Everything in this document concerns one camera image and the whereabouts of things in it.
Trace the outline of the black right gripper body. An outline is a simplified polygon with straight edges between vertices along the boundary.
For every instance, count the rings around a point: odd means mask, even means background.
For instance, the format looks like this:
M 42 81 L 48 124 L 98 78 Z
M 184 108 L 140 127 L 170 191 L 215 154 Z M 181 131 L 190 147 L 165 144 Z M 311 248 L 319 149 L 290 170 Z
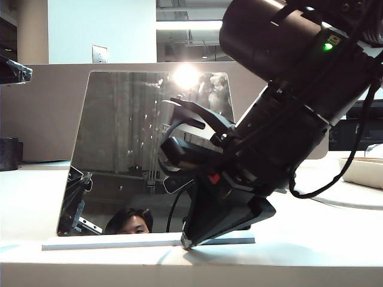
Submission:
M 328 186 L 308 194 L 295 188 L 295 171 L 332 127 L 332 98 L 315 93 L 306 103 L 266 88 L 236 126 L 212 135 L 211 142 L 229 158 L 214 167 L 217 182 L 266 198 L 288 187 L 300 199 L 315 197 Z

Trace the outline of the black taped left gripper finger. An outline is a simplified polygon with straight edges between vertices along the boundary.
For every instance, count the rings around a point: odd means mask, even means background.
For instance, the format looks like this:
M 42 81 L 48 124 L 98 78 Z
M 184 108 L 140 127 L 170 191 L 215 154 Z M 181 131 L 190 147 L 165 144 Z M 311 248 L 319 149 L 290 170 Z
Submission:
M 21 84 L 29 82 L 33 69 L 0 56 L 0 84 Z

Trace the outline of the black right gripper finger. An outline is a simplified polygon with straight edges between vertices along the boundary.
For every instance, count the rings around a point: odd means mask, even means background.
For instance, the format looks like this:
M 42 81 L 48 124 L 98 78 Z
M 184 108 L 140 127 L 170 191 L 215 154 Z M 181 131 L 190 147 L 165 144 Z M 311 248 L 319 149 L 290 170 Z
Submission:
M 225 182 L 213 185 L 207 179 L 196 178 L 188 194 L 191 206 L 181 236 L 184 249 L 233 230 L 249 228 L 248 191 Z
M 247 204 L 231 208 L 227 215 L 219 219 L 209 238 L 249 229 L 252 224 L 271 218 L 275 213 L 275 208 L 266 198 L 253 197 Z

